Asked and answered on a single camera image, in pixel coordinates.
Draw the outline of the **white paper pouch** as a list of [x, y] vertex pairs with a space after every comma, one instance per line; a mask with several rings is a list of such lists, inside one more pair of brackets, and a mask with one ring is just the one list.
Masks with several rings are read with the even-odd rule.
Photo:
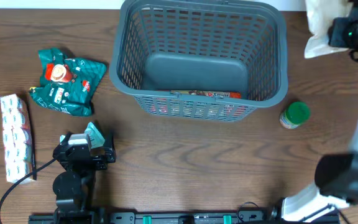
[[347, 17], [353, 7], [348, 0], [305, 0], [308, 27], [312, 33], [304, 57], [314, 58], [347, 51], [344, 47], [329, 46], [328, 30], [337, 17]]

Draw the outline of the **green lid jar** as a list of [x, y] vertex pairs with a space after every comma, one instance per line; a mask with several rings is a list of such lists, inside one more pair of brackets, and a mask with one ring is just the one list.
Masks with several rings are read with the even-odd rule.
[[309, 120], [310, 108], [302, 101], [290, 104], [280, 115], [279, 121], [284, 128], [295, 129]]

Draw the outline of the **orange pasta pack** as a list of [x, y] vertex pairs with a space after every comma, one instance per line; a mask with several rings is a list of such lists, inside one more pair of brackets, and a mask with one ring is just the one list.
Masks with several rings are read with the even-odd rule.
[[[174, 95], [193, 95], [207, 96], [210, 98], [235, 98], [241, 99], [242, 95], [232, 91], [201, 91], [201, 90], [170, 90]], [[220, 121], [232, 121], [231, 117], [238, 117], [247, 109], [246, 106], [239, 106], [234, 109], [234, 105], [219, 105], [212, 103], [208, 106], [205, 102], [192, 102], [180, 100], [167, 100], [165, 98], [157, 98], [157, 105], [150, 106], [150, 112], [163, 115], [171, 114], [172, 116], [182, 116], [185, 118], [196, 119], [217, 119]]]

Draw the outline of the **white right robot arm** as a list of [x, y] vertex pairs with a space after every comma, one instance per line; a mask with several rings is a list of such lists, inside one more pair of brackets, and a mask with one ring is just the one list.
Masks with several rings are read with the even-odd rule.
[[[305, 57], [348, 50], [358, 62], [358, 0], [307, 1], [311, 38]], [[358, 122], [349, 152], [326, 154], [316, 166], [314, 182], [296, 195], [284, 198], [266, 217], [268, 223], [311, 223], [326, 215], [340, 215], [343, 208], [358, 204]]]

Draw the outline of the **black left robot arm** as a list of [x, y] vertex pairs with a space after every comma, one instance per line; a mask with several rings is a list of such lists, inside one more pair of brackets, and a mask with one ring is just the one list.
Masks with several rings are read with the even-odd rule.
[[53, 150], [53, 158], [64, 168], [53, 182], [57, 209], [53, 215], [56, 224], [109, 223], [105, 208], [92, 207], [96, 171], [106, 170], [116, 161], [113, 135], [105, 138], [100, 147], [104, 152], [93, 156], [87, 134], [68, 133]]

